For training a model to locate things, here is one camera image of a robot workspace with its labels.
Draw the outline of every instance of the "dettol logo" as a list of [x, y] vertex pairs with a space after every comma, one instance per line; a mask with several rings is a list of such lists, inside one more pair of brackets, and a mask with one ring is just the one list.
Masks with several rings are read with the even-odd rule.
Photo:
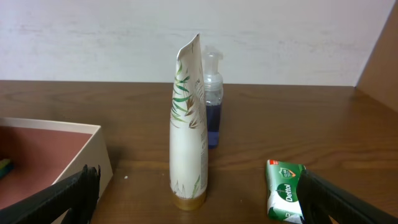
[[296, 202], [297, 196], [290, 184], [279, 184], [276, 190], [281, 198], [287, 202]]

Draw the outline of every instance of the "wooden panel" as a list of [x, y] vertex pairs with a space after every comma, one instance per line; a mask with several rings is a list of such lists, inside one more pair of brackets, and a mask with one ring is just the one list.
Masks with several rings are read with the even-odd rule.
[[388, 21], [366, 65], [358, 88], [398, 111], [398, 4]]
[[305, 164], [398, 216], [398, 114], [353, 87], [225, 85], [205, 204], [169, 187], [171, 83], [0, 82], [0, 116], [98, 124], [114, 169], [93, 223], [278, 223], [265, 162]]

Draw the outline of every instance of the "blue liquid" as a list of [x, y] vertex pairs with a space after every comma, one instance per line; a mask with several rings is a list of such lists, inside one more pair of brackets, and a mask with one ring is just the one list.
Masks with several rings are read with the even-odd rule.
[[206, 106], [207, 114], [207, 131], [208, 131], [208, 146], [209, 149], [214, 149], [218, 146], [221, 105]]

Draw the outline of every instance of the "soap packaging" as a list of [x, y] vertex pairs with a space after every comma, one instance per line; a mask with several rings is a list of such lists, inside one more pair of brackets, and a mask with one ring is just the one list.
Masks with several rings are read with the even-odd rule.
[[205, 201], [208, 172], [206, 103], [199, 34], [177, 55], [170, 112], [170, 187], [174, 204]]
[[302, 211], [296, 194], [304, 165], [268, 160], [266, 179], [268, 187], [268, 216], [275, 220], [302, 223]]

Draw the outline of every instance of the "clear plastic bottle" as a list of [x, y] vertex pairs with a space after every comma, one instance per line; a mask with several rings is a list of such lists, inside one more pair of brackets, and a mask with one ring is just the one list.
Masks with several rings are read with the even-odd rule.
[[203, 51], [203, 78], [205, 83], [208, 148], [214, 149], [218, 145], [221, 105], [223, 102], [223, 77], [218, 73], [218, 60], [223, 54], [212, 46], [206, 46]]

